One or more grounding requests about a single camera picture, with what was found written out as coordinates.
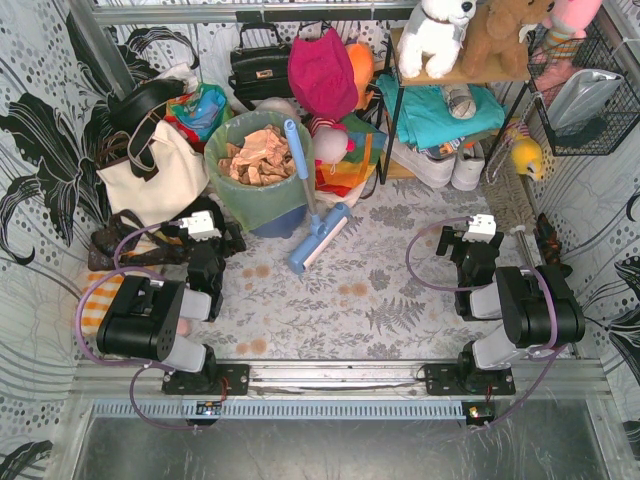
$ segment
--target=folded turquoise cloth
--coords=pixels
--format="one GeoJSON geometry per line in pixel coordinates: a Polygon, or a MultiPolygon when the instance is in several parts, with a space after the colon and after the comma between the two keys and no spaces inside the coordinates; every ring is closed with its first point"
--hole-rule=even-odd
{"type": "MultiPolygon", "coordinates": [[[[384,103],[393,116],[398,96],[398,82],[389,75],[380,75],[378,87],[384,103]]],[[[460,137],[500,128],[504,110],[486,88],[469,85],[476,102],[476,114],[468,120],[453,118],[438,86],[407,87],[404,90],[397,135],[402,143],[418,149],[434,147],[460,137]]]]}

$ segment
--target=crumpled brown paper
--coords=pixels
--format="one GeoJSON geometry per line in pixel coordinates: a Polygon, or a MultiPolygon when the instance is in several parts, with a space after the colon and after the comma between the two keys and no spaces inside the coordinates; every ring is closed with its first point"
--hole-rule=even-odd
{"type": "Polygon", "coordinates": [[[273,185],[296,171],[289,143],[273,125],[247,135],[242,148],[227,143],[227,155],[219,160],[218,168],[244,185],[273,185]]]}

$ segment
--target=floral floor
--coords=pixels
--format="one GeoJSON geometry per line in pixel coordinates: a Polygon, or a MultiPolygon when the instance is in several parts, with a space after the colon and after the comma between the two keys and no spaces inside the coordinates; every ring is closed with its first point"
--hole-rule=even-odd
{"type": "MultiPolygon", "coordinates": [[[[488,212],[479,189],[390,181],[353,208],[347,226],[301,277],[285,260],[307,224],[287,240],[246,234],[247,252],[227,262],[220,316],[194,324],[191,338],[229,359],[455,358],[499,324],[463,322],[452,294],[411,279],[405,249],[432,222],[488,212]]],[[[421,278],[454,285],[454,265],[435,256],[438,238],[434,233],[416,244],[414,268],[421,278]]],[[[498,265],[521,263],[507,236],[498,265]]]]}

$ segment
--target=black briefcase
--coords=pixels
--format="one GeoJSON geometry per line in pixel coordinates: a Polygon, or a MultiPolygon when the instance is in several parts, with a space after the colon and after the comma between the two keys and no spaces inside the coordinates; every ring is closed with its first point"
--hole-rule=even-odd
{"type": "Polygon", "coordinates": [[[291,47],[284,43],[272,23],[247,23],[240,29],[240,46],[230,53],[231,70],[229,85],[243,103],[249,100],[265,100],[270,97],[293,97],[287,69],[291,47]],[[276,45],[244,48],[243,34],[247,30],[271,30],[276,45]]]}

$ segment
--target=blue handle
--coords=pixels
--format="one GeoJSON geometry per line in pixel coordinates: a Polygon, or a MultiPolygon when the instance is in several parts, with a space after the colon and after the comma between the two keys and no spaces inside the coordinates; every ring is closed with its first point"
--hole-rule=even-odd
{"type": "Polygon", "coordinates": [[[298,135],[298,129],[296,128],[296,122],[290,118],[284,121],[284,134],[289,141],[289,149],[293,156],[293,161],[296,164],[298,170],[298,176],[302,180],[309,178],[309,170],[307,170],[307,161],[304,158],[304,151],[302,150],[302,144],[300,143],[300,135],[298,135]]]}

